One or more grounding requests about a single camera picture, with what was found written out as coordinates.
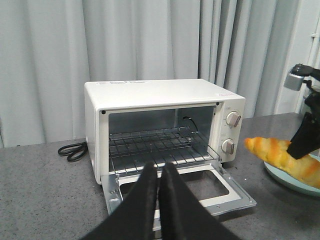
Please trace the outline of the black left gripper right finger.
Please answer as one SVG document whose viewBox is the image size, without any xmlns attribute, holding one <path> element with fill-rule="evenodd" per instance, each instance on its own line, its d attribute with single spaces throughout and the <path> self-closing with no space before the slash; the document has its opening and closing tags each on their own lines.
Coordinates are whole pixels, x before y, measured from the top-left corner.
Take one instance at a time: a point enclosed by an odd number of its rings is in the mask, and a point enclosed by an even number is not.
<svg viewBox="0 0 320 240">
<path fill-rule="evenodd" d="M 173 163 L 162 169 L 158 192 L 164 240 L 238 240 L 198 201 Z"/>
</svg>

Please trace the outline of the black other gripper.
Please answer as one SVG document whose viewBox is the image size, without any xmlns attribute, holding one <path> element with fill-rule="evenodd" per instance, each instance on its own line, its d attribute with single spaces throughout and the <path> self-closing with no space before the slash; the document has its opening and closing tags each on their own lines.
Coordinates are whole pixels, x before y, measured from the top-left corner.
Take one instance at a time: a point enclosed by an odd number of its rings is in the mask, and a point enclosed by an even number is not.
<svg viewBox="0 0 320 240">
<path fill-rule="evenodd" d="M 304 77 L 312 77 L 320 81 L 320 70 L 298 63 L 291 69 L 291 74 L 294 77 L 294 90 L 300 90 L 302 83 L 310 90 L 304 103 L 309 106 L 311 113 L 304 114 L 302 123 L 287 148 L 289 155 L 301 159 L 320 148 L 320 92 L 312 87 L 311 80 L 304 80 Z"/>
</svg>

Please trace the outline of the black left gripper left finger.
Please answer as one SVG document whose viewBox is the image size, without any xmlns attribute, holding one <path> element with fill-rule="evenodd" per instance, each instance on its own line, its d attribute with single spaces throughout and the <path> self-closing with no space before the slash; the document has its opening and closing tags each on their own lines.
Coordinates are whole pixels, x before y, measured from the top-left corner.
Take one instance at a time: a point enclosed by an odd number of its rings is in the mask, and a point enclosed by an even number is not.
<svg viewBox="0 0 320 240">
<path fill-rule="evenodd" d="M 84 240 L 153 240 L 157 201 L 157 170 L 152 163 L 143 171 L 124 201 Z"/>
</svg>

